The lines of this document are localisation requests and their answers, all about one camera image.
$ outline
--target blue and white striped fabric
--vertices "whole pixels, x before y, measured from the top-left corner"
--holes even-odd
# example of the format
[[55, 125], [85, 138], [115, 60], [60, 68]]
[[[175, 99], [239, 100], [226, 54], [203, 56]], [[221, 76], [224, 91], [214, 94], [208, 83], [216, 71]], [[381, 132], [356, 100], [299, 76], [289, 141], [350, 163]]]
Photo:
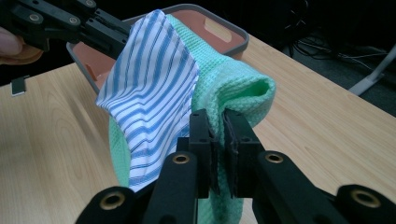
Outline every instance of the blue and white striped fabric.
[[96, 104], [123, 131], [131, 152], [129, 187], [154, 181], [177, 139], [189, 135], [198, 65], [171, 23], [154, 10], [134, 24]]

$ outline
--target person's finger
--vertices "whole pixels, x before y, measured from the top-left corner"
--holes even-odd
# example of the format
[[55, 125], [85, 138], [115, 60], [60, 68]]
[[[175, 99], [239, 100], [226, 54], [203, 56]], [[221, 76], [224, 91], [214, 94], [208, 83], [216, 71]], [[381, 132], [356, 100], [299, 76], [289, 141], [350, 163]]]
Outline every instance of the person's finger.
[[0, 55], [17, 55], [22, 51], [22, 42], [14, 34], [0, 27]]
[[33, 62], [37, 61], [41, 57], [42, 54], [43, 54], [43, 51], [40, 50], [36, 54], [32, 55], [29, 58], [13, 59], [13, 58], [0, 57], [0, 64], [23, 65], [23, 64], [33, 63]]
[[25, 44], [25, 45], [23, 45], [22, 51], [19, 54], [8, 56], [8, 58], [25, 60], [25, 59], [29, 59], [29, 58], [36, 56], [37, 53], [41, 52], [41, 51], [42, 51], [41, 49], [37, 49], [35, 47]]

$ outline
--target table surface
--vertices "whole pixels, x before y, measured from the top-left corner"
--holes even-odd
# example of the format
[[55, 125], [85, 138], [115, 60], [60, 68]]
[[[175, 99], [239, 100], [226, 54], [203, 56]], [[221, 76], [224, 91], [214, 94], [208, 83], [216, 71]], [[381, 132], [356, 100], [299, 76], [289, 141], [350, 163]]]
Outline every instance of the table surface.
[[[396, 202], [396, 118], [251, 36], [242, 61], [274, 78], [254, 128], [319, 188], [360, 184]], [[0, 88], [0, 223], [74, 223], [94, 194], [118, 185], [108, 115], [75, 64]], [[241, 223], [255, 223], [245, 200]]]

